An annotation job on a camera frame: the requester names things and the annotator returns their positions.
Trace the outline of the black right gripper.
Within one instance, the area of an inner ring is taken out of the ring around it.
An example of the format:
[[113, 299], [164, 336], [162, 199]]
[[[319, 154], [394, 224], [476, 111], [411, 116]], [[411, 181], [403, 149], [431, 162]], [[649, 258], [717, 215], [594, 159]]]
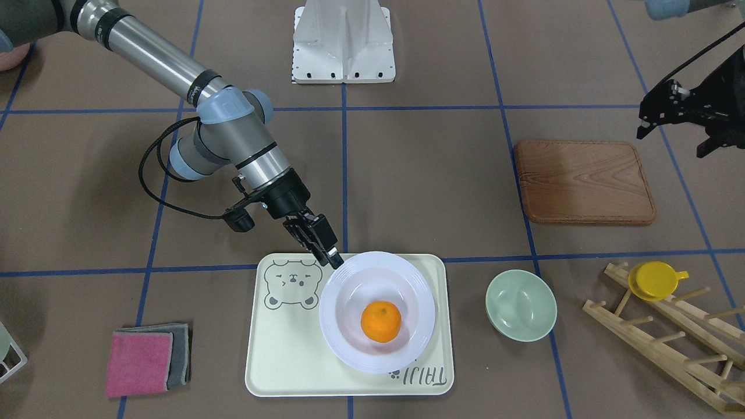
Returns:
[[323, 214], [315, 215], [308, 207], [310, 193], [301, 178], [290, 169], [262, 189], [248, 193], [244, 175], [232, 178], [235, 188], [244, 198], [224, 212], [224, 222], [235, 232], [250, 231], [255, 223], [246, 210], [250, 204], [261, 203], [273, 219], [284, 218], [283, 226], [321, 266], [338, 269], [344, 263], [336, 244], [337, 236]]

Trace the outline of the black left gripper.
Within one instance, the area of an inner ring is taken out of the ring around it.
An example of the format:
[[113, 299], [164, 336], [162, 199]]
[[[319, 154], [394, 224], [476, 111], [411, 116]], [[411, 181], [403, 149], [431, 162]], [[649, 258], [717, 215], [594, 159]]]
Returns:
[[697, 158], [725, 147], [744, 149], [743, 47], [709, 74], [698, 87], [684, 88], [668, 79], [644, 96], [636, 137], [642, 140], [656, 127], [692, 123], [708, 138], [697, 146]]

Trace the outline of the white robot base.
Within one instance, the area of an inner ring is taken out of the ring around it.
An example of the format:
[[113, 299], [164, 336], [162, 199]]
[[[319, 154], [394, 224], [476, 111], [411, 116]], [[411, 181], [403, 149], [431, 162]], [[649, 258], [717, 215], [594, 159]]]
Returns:
[[308, 1], [295, 9], [291, 80], [298, 84], [391, 83], [391, 12], [378, 1]]

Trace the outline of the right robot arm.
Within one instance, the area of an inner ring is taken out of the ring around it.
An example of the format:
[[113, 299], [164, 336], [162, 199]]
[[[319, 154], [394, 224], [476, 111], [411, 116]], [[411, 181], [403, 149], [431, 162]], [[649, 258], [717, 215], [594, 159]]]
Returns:
[[248, 232], [255, 223], [247, 207], [262, 204], [321, 266], [340, 268], [332, 227], [309, 209], [309, 190], [266, 127], [274, 111], [268, 96], [227, 83], [117, 1], [2, 2], [3, 53], [64, 31], [121, 56], [195, 108], [195, 117], [173, 123], [149, 146], [141, 166], [156, 153], [165, 174], [182, 183], [234, 166], [242, 199], [219, 220]]

